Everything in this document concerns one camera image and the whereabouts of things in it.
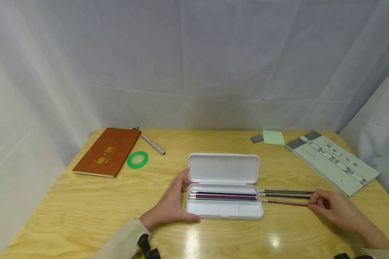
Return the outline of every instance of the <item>green sticky note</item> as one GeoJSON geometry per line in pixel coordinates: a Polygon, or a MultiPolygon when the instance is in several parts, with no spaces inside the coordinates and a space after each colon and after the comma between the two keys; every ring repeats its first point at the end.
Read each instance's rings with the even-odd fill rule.
{"type": "Polygon", "coordinates": [[[266,144],[285,146],[284,136],[281,131],[262,131],[266,144]]]}

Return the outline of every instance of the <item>wood grain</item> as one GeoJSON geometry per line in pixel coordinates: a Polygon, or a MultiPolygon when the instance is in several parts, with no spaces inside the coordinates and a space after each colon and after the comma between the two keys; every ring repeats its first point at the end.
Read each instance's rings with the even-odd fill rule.
{"type": "MultiPolygon", "coordinates": [[[[238,153],[260,157],[258,188],[333,190],[316,172],[285,147],[253,144],[259,131],[156,130],[143,133],[167,150],[160,155],[143,139],[133,152],[149,155],[146,166],[124,165],[116,179],[78,175],[72,168],[103,132],[95,131],[66,171],[36,208],[0,258],[90,258],[129,218],[156,204],[170,181],[187,166],[190,153],[238,153]]],[[[306,131],[284,131],[285,142],[306,131]]],[[[321,132],[350,151],[332,132],[321,132]]],[[[351,200],[389,238],[389,195],[377,181],[351,200]]],[[[333,258],[361,247],[304,207],[263,204],[259,221],[202,219],[199,224],[175,223],[153,232],[152,247],[162,258],[333,258]]]]}

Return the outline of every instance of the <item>pencil eraser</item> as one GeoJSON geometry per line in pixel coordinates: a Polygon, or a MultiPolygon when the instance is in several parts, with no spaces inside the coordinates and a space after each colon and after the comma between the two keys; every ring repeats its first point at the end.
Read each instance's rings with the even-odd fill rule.
{"type": "Polygon", "coordinates": [[[260,142],[263,140],[264,140],[264,137],[262,135],[256,135],[254,137],[251,137],[251,141],[254,143],[257,143],[257,142],[260,142]]]}

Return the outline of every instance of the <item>white curtain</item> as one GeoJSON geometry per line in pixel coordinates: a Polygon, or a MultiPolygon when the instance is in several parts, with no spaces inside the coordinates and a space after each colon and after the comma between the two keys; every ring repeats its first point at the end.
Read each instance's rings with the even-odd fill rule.
{"type": "Polygon", "coordinates": [[[389,0],[0,0],[0,251],[96,128],[339,131],[388,74],[389,0]]]}
{"type": "Polygon", "coordinates": [[[340,135],[380,172],[378,181],[389,192],[389,76],[340,135]]]}

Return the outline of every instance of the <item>book cover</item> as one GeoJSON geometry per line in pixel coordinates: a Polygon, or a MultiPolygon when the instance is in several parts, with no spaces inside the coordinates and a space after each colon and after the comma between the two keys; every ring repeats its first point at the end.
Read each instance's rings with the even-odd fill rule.
{"type": "Polygon", "coordinates": [[[336,190],[348,196],[379,175],[378,171],[317,131],[289,142],[287,148],[336,190]]]}
{"type": "Polygon", "coordinates": [[[72,170],[76,174],[117,177],[141,131],[107,128],[72,170]]]}

